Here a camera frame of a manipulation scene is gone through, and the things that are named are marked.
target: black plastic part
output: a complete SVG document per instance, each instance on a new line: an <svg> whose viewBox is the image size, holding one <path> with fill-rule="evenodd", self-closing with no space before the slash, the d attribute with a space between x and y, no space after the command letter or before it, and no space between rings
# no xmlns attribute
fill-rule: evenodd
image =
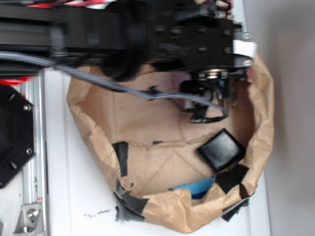
<svg viewBox="0 0 315 236"><path fill-rule="evenodd" d="M33 156L33 106L15 89L0 86L0 188Z"/></svg>
<svg viewBox="0 0 315 236"><path fill-rule="evenodd" d="M113 144L113 148L117 154L119 165L120 165L120 171L121 171L121 177L128 175L128 143L126 142L120 142Z"/></svg>
<svg viewBox="0 0 315 236"><path fill-rule="evenodd" d="M224 193L228 193L233 187L239 185L247 171L248 167L243 165L236 165L232 170L222 172L216 175L215 182L220 186Z"/></svg>
<svg viewBox="0 0 315 236"><path fill-rule="evenodd" d="M116 81L128 81L135 76L146 58L145 5L140 1L116 1L109 4L106 10L121 15L126 50L109 56L101 69Z"/></svg>
<svg viewBox="0 0 315 236"><path fill-rule="evenodd" d="M235 214L238 214L242 207L247 207L249 205L249 202L249 198L245 198L238 203L224 209L222 219L229 222Z"/></svg>
<svg viewBox="0 0 315 236"><path fill-rule="evenodd" d="M246 150L226 130L221 130L210 141L197 149L198 154L217 172L244 156Z"/></svg>

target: black metal bracket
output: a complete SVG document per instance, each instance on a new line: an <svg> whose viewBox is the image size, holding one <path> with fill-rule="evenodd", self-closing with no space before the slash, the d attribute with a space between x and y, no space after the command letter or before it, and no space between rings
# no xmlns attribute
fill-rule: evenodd
<svg viewBox="0 0 315 236"><path fill-rule="evenodd" d="M34 152L33 105L14 88L0 86L0 188Z"/></svg>

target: blue object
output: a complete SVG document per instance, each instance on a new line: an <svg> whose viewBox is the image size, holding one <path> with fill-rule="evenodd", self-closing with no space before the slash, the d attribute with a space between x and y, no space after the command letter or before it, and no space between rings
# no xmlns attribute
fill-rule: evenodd
<svg viewBox="0 0 315 236"><path fill-rule="evenodd" d="M192 199L201 199L203 198L207 191L211 188L214 179L212 177L199 180L193 183L185 183L181 185L177 185L170 190L177 190L177 189L189 189L191 192Z"/></svg>

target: sleeved cable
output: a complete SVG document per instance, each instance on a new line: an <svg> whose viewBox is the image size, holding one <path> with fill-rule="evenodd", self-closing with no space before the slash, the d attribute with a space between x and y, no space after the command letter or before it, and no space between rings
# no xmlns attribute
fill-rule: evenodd
<svg viewBox="0 0 315 236"><path fill-rule="evenodd" d="M179 92L162 92L157 94L151 94L149 92L136 90L121 84L117 84L116 82L107 80L97 75L93 75L84 71L80 71L78 69L68 67L65 65L61 65L56 63L55 61L43 57L37 57L33 55L27 55L23 53L17 52L8 52L8 51L0 51L0 60L8 60L8 61L16 61L26 64L37 65L40 67L53 67L57 70L63 71L73 77L78 79L93 83L95 85L104 87L106 89L116 90L120 92L127 92L133 96L146 99L146 100L160 100L160 99L184 99L190 100L192 102L198 103L207 107L214 107L222 111L223 116L228 117L228 110L220 105L212 103L210 101L204 100L202 97L197 95L187 94L187 93L179 93Z"/></svg>

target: bolt head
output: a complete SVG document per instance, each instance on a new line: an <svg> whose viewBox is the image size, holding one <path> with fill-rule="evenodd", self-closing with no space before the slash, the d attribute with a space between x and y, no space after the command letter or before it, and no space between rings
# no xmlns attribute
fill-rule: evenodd
<svg viewBox="0 0 315 236"><path fill-rule="evenodd" d="M181 33L183 33L183 29L180 26L174 26L171 28L171 33L172 34L181 34Z"/></svg>
<svg viewBox="0 0 315 236"><path fill-rule="evenodd" d="M206 47L206 46L200 46L200 47L198 48L198 52L200 52L200 53L205 53L205 52L207 52L207 47Z"/></svg>
<svg viewBox="0 0 315 236"><path fill-rule="evenodd" d="M243 34L243 39L249 40L252 38L252 34L251 33L244 33Z"/></svg>
<svg viewBox="0 0 315 236"><path fill-rule="evenodd" d="M32 150L31 148L29 148L29 149L26 150L26 153L27 153L28 155L31 155L31 154L33 153L33 150Z"/></svg>
<svg viewBox="0 0 315 236"><path fill-rule="evenodd" d="M23 109L24 109L24 111L29 112L29 111L32 109L32 107L31 107L31 105L26 104L26 105L23 107Z"/></svg>
<svg viewBox="0 0 315 236"><path fill-rule="evenodd" d="M244 61L244 66L247 66L247 67L252 66L252 60Z"/></svg>
<svg viewBox="0 0 315 236"><path fill-rule="evenodd" d="M164 33L166 30L166 27L164 25L157 25L156 26L156 33Z"/></svg>

